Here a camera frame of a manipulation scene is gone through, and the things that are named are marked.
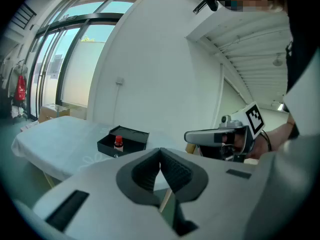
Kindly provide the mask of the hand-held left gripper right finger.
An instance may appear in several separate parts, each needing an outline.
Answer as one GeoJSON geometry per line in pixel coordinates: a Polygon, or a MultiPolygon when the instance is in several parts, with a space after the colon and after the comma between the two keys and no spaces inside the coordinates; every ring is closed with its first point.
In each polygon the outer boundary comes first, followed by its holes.
{"type": "Polygon", "coordinates": [[[199,165],[166,148],[159,150],[159,162],[160,170],[175,196],[172,227],[179,236],[189,234],[198,226],[185,218],[181,204],[198,199],[208,185],[208,174],[199,165]]]}

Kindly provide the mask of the person's right hand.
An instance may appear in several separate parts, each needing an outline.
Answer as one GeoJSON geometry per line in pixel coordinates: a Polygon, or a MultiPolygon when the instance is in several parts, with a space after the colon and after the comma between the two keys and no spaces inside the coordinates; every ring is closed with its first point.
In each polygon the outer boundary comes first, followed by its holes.
{"type": "MultiPolygon", "coordinates": [[[[236,134],[234,137],[234,147],[237,151],[240,151],[244,145],[245,137],[242,134],[236,134]]],[[[259,160],[260,157],[269,152],[269,144],[267,138],[260,134],[256,137],[253,148],[246,154],[247,159],[259,160]]]]}

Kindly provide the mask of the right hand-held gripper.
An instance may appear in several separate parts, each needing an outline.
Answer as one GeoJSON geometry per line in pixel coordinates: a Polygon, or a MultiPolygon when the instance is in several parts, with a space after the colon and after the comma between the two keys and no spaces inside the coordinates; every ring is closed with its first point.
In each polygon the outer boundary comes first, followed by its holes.
{"type": "Polygon", "coordinates": [[[235,113],[223,115],[217,128],[187,131],[184,140],[198,145],[202,157],[244,162],[265,127],[257,102],[235,113]]]}

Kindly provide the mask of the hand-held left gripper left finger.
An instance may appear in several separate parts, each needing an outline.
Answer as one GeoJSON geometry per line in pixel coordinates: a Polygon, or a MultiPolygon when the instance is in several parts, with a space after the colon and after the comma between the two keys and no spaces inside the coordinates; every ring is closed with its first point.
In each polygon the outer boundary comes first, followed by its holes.
{"type": "Polygon", "coordinates": [[[154,195],[156,177],[160,171],[160,150],[155,148],[145,155],[126,163],[116,174],[119,190],[133,203],[144,206],[160,206],[154,195]]]}

